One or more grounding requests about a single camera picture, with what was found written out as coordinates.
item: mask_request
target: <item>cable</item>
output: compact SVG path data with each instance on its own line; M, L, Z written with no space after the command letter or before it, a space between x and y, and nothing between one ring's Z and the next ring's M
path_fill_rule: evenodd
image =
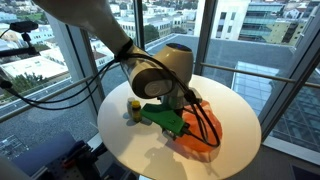
M94 80L104 71L103 75L101 76L101 78L103 78L103 76L105 75L105 73L107 72L107 69L109 69L110 66L112 66L115 63L114 60L108 62L90 81L89 83L83 87L81 90L79 90L77 93L63 98L63 99L59 99L59 100L55 100L55 101L36 101L36 100L32 100L32 99L28 99L28 98L24 98L25 100L28 100L29 102L33 102L33 103L39 103L39 104L52 104L52 103L58 103L58 102L62 102L62 101L66 101L68 99L71 99L77 95L79 95L80 93L82 93L83 91L85 91L93 82Z
M220 139L219 139L218 133L217 133L216 129L214 128L213 124L211 123L209 117L206 115L206 113L204 112L203 108L201 107L199 102L196 100L196 97L195 97L194 93L187 87L187 85L185 83L182 82L182 80L179 77L176 76L176 74L174 74L167 66L165 66L160 61L158 61L157 59L154 59L151 56L147 56L147 55L144 55L144 54L133 53L133 54L127 54L125 56L125 58L127 58L127 59L129 59L129 58L144 58L144 59L147 59L147 60L155 63L156 65L160 66L165 71L167 71L172 76L172 78L175 79L178 82L178 85L180 86L181 90L185 94L186 100L190 103L190 105L191 105L191 107L192 107L192 109L194 111L194 114L196 115L202 139L197 137L196 135L192 134L192 132L190 132L190 131L187 132L186 134L195 137L196 139L200 140L201 142L207 144L208 146L211 146L211 147L220 146ZM198 112L196 111L196 109L194 107L194 104L198 107L198 109L200 110L201 114L205 118L207 124L209 125L210 129L212 130L213 135L214 135L214 137L216 139L216 144L211 144L211 143L208 142L208 133L207 133L206 126L204 125L204 122L203 122L202 118L199 116Z
M7 29L7 30L5 30L1 35L0 35L0 39L2 38L2 36L6 33L6 32L8 32L10 29Z
M111 67L111 65L113 63L115 63L116 61L115 60L112 60L110 61L106 66L104 66L96 75L95 77L91 80L91 82L85 86L86 88L93 82L93 80L95 78L97 78L99 76L99 74L101 74L101 72L103 72L103 70L105 70L105 72L103 73L102 76L104 76L107 72L107 70ZM36 107L36 108L39 108L39 109L43 109L43 110L64 110L64 109L69 109L69 108L72 108L72 107L75 107L81 103L83 103L85 100L87 100L93 93L94 91L98 88L98 86L95 86L95 88L92 90L92 92L87 95L83 100L81 100L80 102L76 103L76 104L73 104L71 106L67 106L67 107L62 107L62 108L46 108L46 107L42 107L42 106L39 106L37 105L38 103L41 103L41 101L30 101L30 99L27 99L27 98L24 98L23 96L19 95L14 89L12 88L7 88L5 90L7 90L9 93L11 93L12 95L16 96L17 98L20 98L22 101L24 101L25 103L29 104L30 106L32 107Z

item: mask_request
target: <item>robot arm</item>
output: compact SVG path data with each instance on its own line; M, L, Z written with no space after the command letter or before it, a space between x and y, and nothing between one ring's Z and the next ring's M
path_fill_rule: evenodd
M33 0L57 19L74 26L81 27L95 34L114 54L142 54L146 52L134 44L126 47L130 38L112 15L107 0ZM160 61L185 84L191 79L193 55L192 51L178 44L168 44L153 58ZM177 109L183 106L183 93L175 81L155 63L145 58L129 58L120 62L127 75L133 92L140 98L150 99L165 95L163 103Z

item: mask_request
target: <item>balcony railing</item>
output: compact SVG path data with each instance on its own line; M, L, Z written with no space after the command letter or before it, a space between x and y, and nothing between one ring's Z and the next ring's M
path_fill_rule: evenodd
M262 30L241 30L241 35L254 35L254 36L269 36L271 31Z
M274 24L276 19L274 18L262 18L262 17L246 17L244 23L248 24Z

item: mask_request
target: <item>round white table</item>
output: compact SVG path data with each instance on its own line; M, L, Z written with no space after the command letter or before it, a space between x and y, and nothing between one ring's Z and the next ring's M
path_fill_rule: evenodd
M128 120L128 97L145 103L158 100L137 98L128 82L115 88L103 101L98 129L109 151L134 172L159 180L225 179L244 169L255 157L261 143L259 121L248 103L228 87L193 75L189 83L211 104L222 126L219 148L210 153L189 151L162 135L155 123Z

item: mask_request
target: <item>equipment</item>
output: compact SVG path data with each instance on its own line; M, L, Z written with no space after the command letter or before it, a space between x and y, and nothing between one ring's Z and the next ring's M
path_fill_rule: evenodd
M143 115L159 124L165 131L168 130L169 134L173 132L173 138L183 134L193 135L188 131L188 125L179 117L186 105L185 99L194 111L195 105L202 110L195 93L188 88L193 66L193 54L188 47L174 43L167 44L156 55L149 56L135 46L125 34L113 17L106 0L34 0L34 2L57 19L95 34L115 54L116 61L120 62L133 92L138 97L144 99L161 97L161 106L147 105L142 109ZM155 112L165 112L169 118L159 120L159 115ZM219 137L205 112L201 111L213 129L216 144L208 143L204 122L196 111L194 113L202 131L202 141L209 146L218 147Z
M28 44L28 47L0 51L0 57L15 56L15 55L20 55L20 54L39 55L39 52L37 52L37 50L30 43L31 38L28 35L28 32L35 30L35 29L38 29L38 24L36 24L32 21L22 21L22 22L11 23L8 30L12 30L12 31L16 31L18 33L21 33L21 36L22 36L23 40Z

